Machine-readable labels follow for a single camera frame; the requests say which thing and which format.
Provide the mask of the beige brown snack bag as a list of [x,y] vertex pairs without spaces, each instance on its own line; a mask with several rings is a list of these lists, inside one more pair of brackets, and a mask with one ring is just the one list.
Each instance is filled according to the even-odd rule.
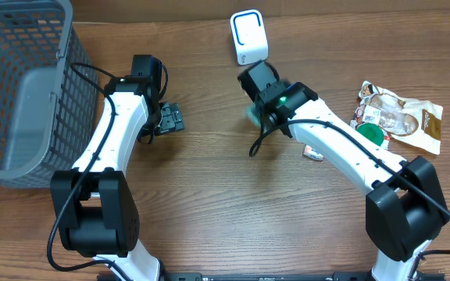
[[367,80],[362,83],[358,97],[359,107],[350,121],[353,129],[372,123],[397,141],[434,155],[441,152],[442,106],[428,100],[400,97]]

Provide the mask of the teal orange snack packet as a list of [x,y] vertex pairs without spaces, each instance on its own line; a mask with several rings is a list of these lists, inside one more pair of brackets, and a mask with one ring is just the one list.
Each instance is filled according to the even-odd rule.
[[248,120],[258,128],[261,127],[261,118],[260,114],[254,104],[251,104],[248,106],[245,110],[245,116],[248,118]]

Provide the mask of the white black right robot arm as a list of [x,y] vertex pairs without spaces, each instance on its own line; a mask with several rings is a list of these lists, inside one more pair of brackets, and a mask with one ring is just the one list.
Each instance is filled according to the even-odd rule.
[[279,78],[266,61],[237,77],[261,136],[275,130],[314,148],[364,195],[366,232],[378,249],[366,280],[442,280],[418,271],[420,255],[449,221],[437,172],[384,150],[339,119],[306,85]]

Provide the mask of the red snack stick packet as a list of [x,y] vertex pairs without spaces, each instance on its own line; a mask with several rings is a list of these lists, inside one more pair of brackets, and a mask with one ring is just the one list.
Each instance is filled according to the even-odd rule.
[[383,143],[381,144],[381,147],[383,149],[387,150],[389,147],[389,144],[390,144],[390,140],[391,140],[391,138],[388,135],[384,135],[384,140],[383,140]]

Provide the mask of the small orange white box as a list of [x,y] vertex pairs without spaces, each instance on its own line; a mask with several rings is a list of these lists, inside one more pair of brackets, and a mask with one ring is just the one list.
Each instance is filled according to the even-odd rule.
[[302,154],[305,157],[312,159],[313,161],[318,161],[318,162],[323,161],[323,156],[317,150],[315,150],[314,148],[310,147],[307,144],[305,145]]

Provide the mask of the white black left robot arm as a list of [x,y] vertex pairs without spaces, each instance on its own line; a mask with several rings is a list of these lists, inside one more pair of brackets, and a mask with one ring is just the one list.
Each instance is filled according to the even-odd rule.
[[50,182],[56,219],[48,263],[60,272],[105,265],[114,280],[168,278],[163,263],[139,239],[138,209],[126,173],[131,152],[150,140],[184,129],[178,104],[163,100],[168,72],[152,55],[135,55],[130,74],[109,75],[101,119],[81,156]]

